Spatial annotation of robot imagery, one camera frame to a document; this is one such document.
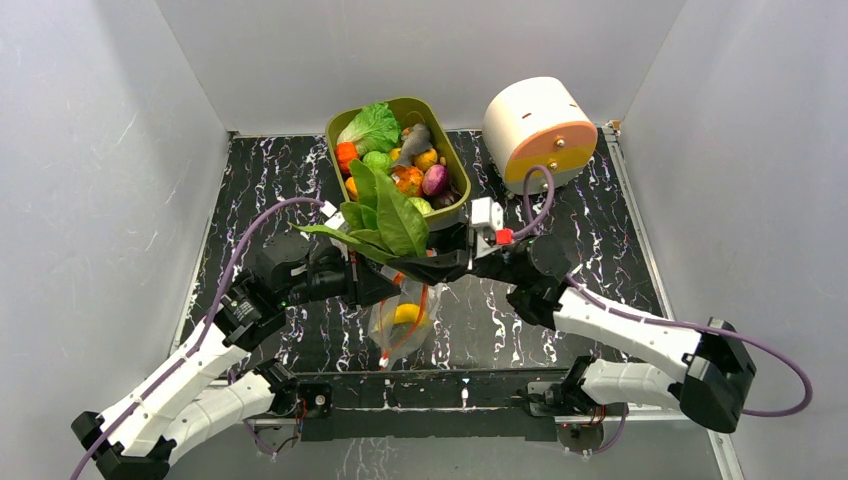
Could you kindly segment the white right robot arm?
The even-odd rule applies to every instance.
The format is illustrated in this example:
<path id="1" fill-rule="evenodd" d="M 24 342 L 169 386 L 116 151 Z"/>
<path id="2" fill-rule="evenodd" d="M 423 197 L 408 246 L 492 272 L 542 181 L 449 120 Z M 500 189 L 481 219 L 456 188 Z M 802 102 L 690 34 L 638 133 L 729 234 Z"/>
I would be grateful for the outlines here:
<path id="1" fill-rule="evenodd" d="M 597 296 L 573 279 L 564 247 L 551 235 L 510 244 L 495 244 L 492 234 L 469 237 L 468 245 L 452 251 L 389 265 L 429 285 L 464 275 L 510 284 L 508 303 L 526 323 L 593 339 L 637 359 L 580 357 L 553 392 L 532 400 L 577 414 L 616 403 L 658 406 L 712 431 L 736 431 L 756 366 L 731 323 L 655 318 Z"/>

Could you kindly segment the green leafy vegetable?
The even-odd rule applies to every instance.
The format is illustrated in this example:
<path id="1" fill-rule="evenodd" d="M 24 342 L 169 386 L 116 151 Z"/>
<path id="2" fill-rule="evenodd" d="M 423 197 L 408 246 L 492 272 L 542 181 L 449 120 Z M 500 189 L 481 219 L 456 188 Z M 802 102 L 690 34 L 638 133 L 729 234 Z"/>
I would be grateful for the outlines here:
<path id="1" fill-rule="evenodd" d="M 298 230 L 326 236 L 381 264 L 396 258 L 426 257 L 430 230 L 411 199 L 390 177 L 359 160 L 350 163 L 350 172 L 358 197 L 339 207 L 347 229 L 325 223 L 300 226 Z"/>

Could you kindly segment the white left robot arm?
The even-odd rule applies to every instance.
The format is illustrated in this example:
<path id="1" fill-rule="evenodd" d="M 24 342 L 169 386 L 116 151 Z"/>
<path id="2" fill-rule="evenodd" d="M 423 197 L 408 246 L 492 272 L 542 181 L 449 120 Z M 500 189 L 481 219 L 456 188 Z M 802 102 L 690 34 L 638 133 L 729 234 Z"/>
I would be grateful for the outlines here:
<path id="1" fill-rule="evenodd" d="M 311 387 L 279 361 L 233 367 L 285 324 L 291 306 L 332 297 L 371 306 L 398 287 L 374 269 L 392 250 L 374 231 L 330 230 L 315 249 L 309 229 L 273 236 L 217 293 L 211 311 L 155 372 L 111 407 L 85 411 L 72 431 L 106 479 L 162 479 L 177 460 L 256 415 L 302 417 Z"/>

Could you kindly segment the yellow banana pepper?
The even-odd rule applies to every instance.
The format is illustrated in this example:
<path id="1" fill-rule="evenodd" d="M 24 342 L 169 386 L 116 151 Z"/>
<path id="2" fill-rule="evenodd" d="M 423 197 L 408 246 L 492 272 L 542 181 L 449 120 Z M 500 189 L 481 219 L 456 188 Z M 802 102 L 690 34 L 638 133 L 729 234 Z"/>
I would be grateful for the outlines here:
<path id="1" fill-rule="evenodd" d="M 430 323 L 427 311 L 414 303 L 398 305 L 389 319 L 392 326 L 426 325 Z"/>

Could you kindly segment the clear zip top bag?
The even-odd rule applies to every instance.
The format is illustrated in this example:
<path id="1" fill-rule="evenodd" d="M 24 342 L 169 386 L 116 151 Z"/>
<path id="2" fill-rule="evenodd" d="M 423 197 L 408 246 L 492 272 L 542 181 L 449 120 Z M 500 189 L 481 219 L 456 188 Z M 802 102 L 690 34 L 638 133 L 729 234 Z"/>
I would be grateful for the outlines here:
<path id="1" fill-rule="evenodd" d="M 432 339 L 446 285 L 429 286 L 387 266 L 381 274 L 399 287 L 400 293 L 372 307 L 368 337 L 380 350 L 379 368 L 391 370 L 398 360 Z"/>

